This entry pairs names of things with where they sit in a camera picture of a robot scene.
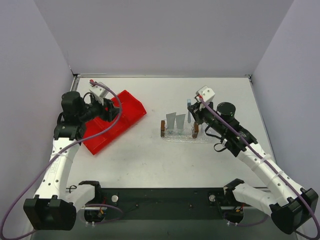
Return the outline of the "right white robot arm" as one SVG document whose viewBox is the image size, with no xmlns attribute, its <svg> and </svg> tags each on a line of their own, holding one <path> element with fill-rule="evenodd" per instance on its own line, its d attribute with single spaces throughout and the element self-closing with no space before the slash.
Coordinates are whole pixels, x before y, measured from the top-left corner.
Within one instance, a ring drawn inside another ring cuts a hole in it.
<svg viewBox="0 0 320 240">
<path fill-rule="evenodd" d="M 232 103 L 222 102 L 216 109 L 212 102 L 189 103 L 187 110 L 198 125 L 206 124 L 217 132 L 216 138 L 224 149 L 246 164 L 268 189 L 265 192 L 235 179 L 224 186 L 226 197 L 263 212 L 288 235 L 303 236 L 298 228 L 310 219 L 316 228 L 320 227 L 315 216 L 319 195 L 296 183 L 272 161 L 257 139 L 235 118 L 236 107 Z"/>
</svg>

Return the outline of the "clear tray brown handles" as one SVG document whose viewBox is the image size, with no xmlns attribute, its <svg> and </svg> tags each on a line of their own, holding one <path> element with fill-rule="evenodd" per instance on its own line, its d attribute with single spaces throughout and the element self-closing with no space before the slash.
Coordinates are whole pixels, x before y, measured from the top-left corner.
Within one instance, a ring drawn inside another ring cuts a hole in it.
<svg viewBox="0 0 320 240">
<path fill-rule="evenodd" d="M 197 125 L 195 121 L 188 123 L 187 120 L 184 121 L 181 131 L 177 129 L 176 125 L 172 130 L 168 129 L 167 121 L 161 120 L 160 137 L 173 143 L 210 144 L 216 140 L 214 137 L 206 135 L 203 126 Z"/>
</svg>

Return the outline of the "toothpaste tube black cap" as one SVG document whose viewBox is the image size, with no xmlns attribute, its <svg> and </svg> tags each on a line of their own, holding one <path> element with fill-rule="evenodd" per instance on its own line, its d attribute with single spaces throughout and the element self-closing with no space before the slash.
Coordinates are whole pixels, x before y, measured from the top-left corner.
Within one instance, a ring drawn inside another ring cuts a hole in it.
<svg viewBox="0 0 320 240">
<path fill-rule="evenodd" d="M 169 133 L 172 133 L 174 131 L 176 114 L 176 112 L 166 114 L 167 131 Z"/>
</svg>

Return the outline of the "grey toothbrush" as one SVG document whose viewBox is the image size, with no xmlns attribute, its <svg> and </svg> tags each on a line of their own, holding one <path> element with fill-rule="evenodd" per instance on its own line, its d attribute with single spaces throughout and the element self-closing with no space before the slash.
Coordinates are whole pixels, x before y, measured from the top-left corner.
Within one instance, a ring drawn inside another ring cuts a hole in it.
<svg viewBox="0 0 320 240">
<path fill-rule="evenodd" d="M 191 121 L 192 121 L 192 118 L 191 118 L 191 112 L 189 110 L 189 108 L 191 107 L 191 100 L 190 99 L 187 99 L 187 122 L 190 124 Z"/>
</svg>

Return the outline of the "toothpaste tube green cap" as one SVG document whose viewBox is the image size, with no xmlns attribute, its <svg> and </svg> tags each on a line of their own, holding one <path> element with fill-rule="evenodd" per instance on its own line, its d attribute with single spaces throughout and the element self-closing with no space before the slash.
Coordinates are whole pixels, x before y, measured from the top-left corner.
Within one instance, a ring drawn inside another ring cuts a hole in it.
<svg viewBox="0 0 320 240">
<path fill-rule="evenodd" d="M 179 134 L 181 134 L 184 131 L 185 117 L 186 117 L 185 114 L 179 114 L 179 115 L 176 115 L 175 117 L 176 128 Z"/>
</svg>

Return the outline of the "clear plastic cup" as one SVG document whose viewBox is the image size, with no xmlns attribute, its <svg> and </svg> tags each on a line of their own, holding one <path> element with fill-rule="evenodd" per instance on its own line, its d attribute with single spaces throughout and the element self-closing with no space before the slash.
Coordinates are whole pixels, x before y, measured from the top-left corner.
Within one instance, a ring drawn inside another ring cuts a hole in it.
<svg viewBox="0 0 320 240">
<path fill-rule="evenodd" d="M 204 136 L 210 137 L 212 134 L 209 131 L 210 126 L 207 124 L 202 124 L 201 125 L 201 132 L 203 133 Z"/>
</svg>

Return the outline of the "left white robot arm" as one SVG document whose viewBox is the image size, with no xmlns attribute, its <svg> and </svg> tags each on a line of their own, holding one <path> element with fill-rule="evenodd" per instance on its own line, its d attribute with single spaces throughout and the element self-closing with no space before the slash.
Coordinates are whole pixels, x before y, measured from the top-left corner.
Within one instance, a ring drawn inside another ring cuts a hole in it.
<svg viewBox="0 0 320 240">
<path fill-rule="evenodd" d="M 73 228 L 78 211 L 87 203 L 96 206 L 103 200 L 98 181 L 82 181 L 77 189 L 66 194 L 70 170 L 86 132 L 86 123 L 99 117 L 115 124 L 120 108 L 110 99 L 90 92 L 90 103 L 80 93 L 62 95 L 62 112 L 54 129 L 52 159 L 33 198 L 27 198 L 23 210 L 35 230 Z"/>
</svg>

